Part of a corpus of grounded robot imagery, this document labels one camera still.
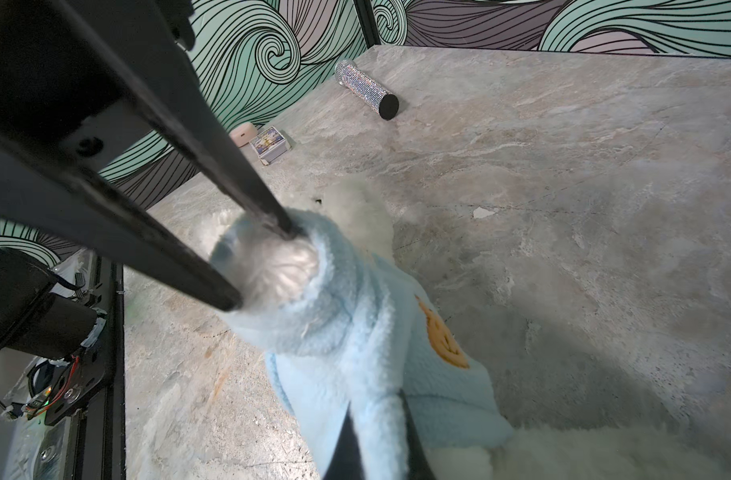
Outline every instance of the light blue fleece sweater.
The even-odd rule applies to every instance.
[[[325,217],[289,213],[320,257],[302,298],[273,311],[220,316],[266,351],[273,388],[297,418],[320,475],[349,406],[365,477],[405,477],[400,389],[425,448],[504,443],[512,428],[497,410],[486,369],[460,351],[449,333],[442,335],[447,330],[418,283],[378,256],[363,260]],[[253,226],[240,219],[230,227],[243,228]],[[225,242],[234,238],[228,231],[214,248],[217,270],[229,265],[232,249]]]

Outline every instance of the orange embroidered patch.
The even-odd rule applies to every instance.
[[[418,297],[418,306],[421,311],[427,316],[427,334],[429,335],[429,344],[432,345],[432,349],[442,358],[453,366],[457,366],[460,369],[468,369],[469,362],[461,351],[461,347],[454,339],[451,331],[443,322],[440,316],[429,310],[427,305],[424,304]]]

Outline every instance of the wave pattern wallpaper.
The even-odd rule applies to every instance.
[[[731,0],[371,0],[383,43],[731,57]]]
[[[366,42],[352,0],[194,0],[190,59],[227,130],[264,124],[353,58]],[[198,172],[151,132],[100,173],[147,209]],[[79,246],[0,219],[0,246],[53,266]]]

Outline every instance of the silver cylinder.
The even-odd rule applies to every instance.
[[[361,72],[352,60],[336,64],[336,81],[362,98],[381,118],[390,120],[398,113],[398,98],[368,75]]]

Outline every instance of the small white box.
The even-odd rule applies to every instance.
[[[271,164],[274,159],[291,149],[288,140],[274,127],[259,133],[250,143],[259,160],[265,165]]]

